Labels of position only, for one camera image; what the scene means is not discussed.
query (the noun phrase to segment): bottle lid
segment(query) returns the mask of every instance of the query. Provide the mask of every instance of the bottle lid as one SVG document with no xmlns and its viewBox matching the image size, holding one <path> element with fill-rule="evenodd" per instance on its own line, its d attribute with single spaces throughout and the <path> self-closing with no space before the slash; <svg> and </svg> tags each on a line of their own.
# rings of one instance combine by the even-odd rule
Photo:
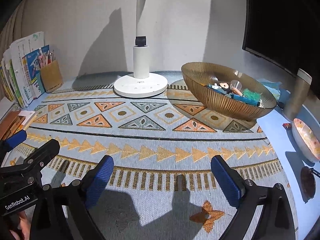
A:
<svg viewBox="0 0 320 240">
<path fill-rule="evenodd" d="M 309 85 L 311 85 L 312 77 L 307 72 L 302 70 L 301 68 L 299 68 L 297 76 L 302 78 Z"/>
</svg>

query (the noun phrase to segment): beige bottle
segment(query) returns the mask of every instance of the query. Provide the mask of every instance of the beige bottle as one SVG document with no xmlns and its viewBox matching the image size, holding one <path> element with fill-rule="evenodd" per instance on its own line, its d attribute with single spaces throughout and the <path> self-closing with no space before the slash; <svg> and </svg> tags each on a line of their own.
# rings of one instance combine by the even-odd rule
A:
<svg viewBox="0 0 320 240">
<path fill-rule="evenodd" d="M 283 109 L 283 115 L 287 120 L 293 121 L 293 119 L 296 118 L 302 104 L 307 98 L 311 81 L 312 77 L 299 68 L 293 93 L 291 93 L 290 98 Z"/>
</svg>

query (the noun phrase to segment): black screen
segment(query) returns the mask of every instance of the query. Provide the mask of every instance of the black screen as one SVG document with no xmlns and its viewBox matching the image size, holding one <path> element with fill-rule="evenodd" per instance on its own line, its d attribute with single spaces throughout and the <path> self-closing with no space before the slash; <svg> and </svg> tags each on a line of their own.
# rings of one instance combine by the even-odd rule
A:
<svg viewBox="0 0 320 240">
<path fill-rule="evenodd" d="M 305 70 L 320 96 L 318 0 L 247 0 L 243 49 L 293 74 Z"/>
</svg>

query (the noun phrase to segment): beige curtain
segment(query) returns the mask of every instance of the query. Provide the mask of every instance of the beige curtain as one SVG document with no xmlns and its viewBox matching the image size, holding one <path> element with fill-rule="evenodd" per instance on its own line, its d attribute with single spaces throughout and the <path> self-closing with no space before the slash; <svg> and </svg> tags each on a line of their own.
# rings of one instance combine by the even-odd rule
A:
<svg viewBox="0 0 320 240">
<path fill-rule="evenodd" d="M 23 0 L 15 9 L 3 30 L 0 33 L 0 61 L 3 53 L 9 48 L 10 44 L 21 37 L 21 23 L 23 8 L 26 0 Z M 5 96 L 2 85 L 0 86 L 0 100 Z"/>
</svg>

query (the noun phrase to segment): pink floral dish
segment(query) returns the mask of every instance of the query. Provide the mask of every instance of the pink floral dish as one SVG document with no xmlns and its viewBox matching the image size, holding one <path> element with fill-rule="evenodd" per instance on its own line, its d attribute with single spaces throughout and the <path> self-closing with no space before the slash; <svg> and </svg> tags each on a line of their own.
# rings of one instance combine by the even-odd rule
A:
<svg viewBox="0 0 320 240">
<path fill-rule="evenodd" d="M 320 161 L 320 143 L 312 130 L 300 119 L 293 120 L 292 134 L 304 156 L 311 162 Z"/>
</svg>

